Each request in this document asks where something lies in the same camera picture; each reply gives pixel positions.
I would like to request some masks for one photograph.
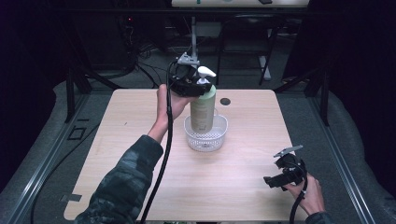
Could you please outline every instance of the wooden table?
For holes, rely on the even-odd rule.
[[[306,7],[309,0],[273,0],[262,4],[259,0],[172,0],[172,7]]]
[[[221,105],[221,98],[231,103]],[[214,152],[188,147],[183,122],[190,114],[189,106],[175,120],[169,161],[147,220],[289,220],[293,198],[281,189],[270,189],[262,179],[280,174],[273,156],[291,146],[274,92],[218,90],[216,109],[227,118],[229,129],[224,145]],[[155,116],[155,90],[114,91],[73,191],[82,197],[68,203],[66,219],[74,219],[86,209],[103,176],[149,131]],[[296,220],[305,218],[299,208]]]

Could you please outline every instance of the spray bottle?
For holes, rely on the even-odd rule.
[[[201,77],[197,84],[209,83],[206,76],[215,77],[216,74],[205,66],[198,67],[198,75]],[[190,103],[191,127],[196,133],[208,133],[213,127],[215,113],[216,88],[214,85],[210,91],[205,92],[197,100]]]

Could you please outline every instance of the camouflage sleeve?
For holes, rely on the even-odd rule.
[[[75,223],[134,223],[162,154],[159,143],[142,135],[102,179],[89,207],[76,217]]]
[[[305,220],[306,224],[333,224],[332,217],[327,212],[314,213]]]

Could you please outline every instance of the person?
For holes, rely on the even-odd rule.
[[[151,185],[154,167],[163,154],[161,141],[168,128],[166,93],[166,85],[162,84],[157,90],[157,118],[148,134],[137,139],[105,175],[91,196],[88,208],[76,217],[75,223],[135,223]],[[171,92],[173,119],[195,99]],[[308,178],[307,194],[300,204],[309,215],[307,223],[331,223],[324,210],[320,185],[311,180],[311,175]],[[285,188],[296,197],[302,186],[287,185]]]

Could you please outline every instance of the plastic basket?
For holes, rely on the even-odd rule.
[[[215,151],[221,148],[227,133],[228,120],[222,115],[215,115],[213,128],[209,133],[195,133],[191,128],[191,117],[184,119],[184,129],[189,147],[203,152]]]

